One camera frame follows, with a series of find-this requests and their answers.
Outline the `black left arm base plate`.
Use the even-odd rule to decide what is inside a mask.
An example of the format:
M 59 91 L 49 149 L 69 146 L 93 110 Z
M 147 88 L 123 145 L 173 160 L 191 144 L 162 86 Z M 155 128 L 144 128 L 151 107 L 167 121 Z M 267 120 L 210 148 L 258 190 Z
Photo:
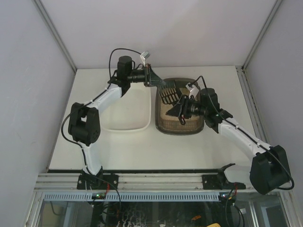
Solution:
M 110 174 L 110 175 L 100 175 L 100 176 L 92 176 L 86 173 L 82 173 L 79 175 L 77 182 L 78 190 L 105 190 L 108 188 L 113 190 L 117 188 L 119 182 L 119 176 Z

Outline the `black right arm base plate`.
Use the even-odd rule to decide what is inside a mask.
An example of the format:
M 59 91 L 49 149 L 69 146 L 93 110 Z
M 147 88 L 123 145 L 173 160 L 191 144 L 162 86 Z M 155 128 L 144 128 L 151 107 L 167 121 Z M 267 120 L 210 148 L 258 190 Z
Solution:
M 205 190 L 246 189 L 245 184 L 231 183 L 221 174 L 202 175 L 202 183 Z

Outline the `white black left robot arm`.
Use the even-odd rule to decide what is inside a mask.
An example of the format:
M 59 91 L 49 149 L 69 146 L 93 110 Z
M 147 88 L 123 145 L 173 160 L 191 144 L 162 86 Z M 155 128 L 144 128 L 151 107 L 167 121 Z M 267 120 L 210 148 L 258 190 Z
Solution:
M 140 69 L 133 67 L 133 60 L 130 56 L 121 56 L 106 89 L 86 104 L 76 102 L 71 106 L 71 112 L 65 119 L 69 120 L 68 134 L 72 139 L 70 140 L 66 136 L 64 139 L 80 147 L 85 173 L 97 175 L 102 169 L 98 150 L 92 146 L 101 134 L 100 114 L 123 97 L 132 83 L 143 83 L 145 87 L 159 87 L 166 84 L 154 73 L 151 65 L 146 63 L 149 56 L 148 51 L 140 54 L 143 63 Z

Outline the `black slotted litter scoop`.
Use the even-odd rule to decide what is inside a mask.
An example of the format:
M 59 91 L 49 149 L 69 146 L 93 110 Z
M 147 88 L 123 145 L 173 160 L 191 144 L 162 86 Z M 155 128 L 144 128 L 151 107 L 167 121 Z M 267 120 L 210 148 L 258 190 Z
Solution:
M 167 110 L 165 107 L 170 106 L 171 108 L 178 102 L 183 95 L 182 89 L 185 88 L 186 82 L 184 79 L 165 79 L 165 85 L 158 87 L 158 94 L 161 98 L 160 104 L 160 118 L 166 119 Z

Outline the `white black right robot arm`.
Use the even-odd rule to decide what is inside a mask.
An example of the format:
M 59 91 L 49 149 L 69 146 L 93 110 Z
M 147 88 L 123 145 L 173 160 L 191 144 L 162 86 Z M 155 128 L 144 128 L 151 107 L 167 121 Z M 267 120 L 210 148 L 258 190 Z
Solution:
M 191 93 L 188 96 L 175 88 L 162 92 L 163 103 L 173 105 L 166 115 L 177 117 L 182 125 L 192 116 L 202 116 L 209 128 L 229 139 L 243 152 L 251 161 L 250 166 L 228 164 L 222 167 L 223 178 L 227 182 L 250 184 L 260 194 L 274 189 L 285 190 L 283 185 L 287 182 L 291 182 L 287 189 L 293 189 L 294 180 L 286 151 L 281 146 L 271 146 L 243 129 L 232 114 L 220 107 L 214 89 L 202 89 L 199 100 L 192 93 L 197 88 L 192 86 L 189 90 Z

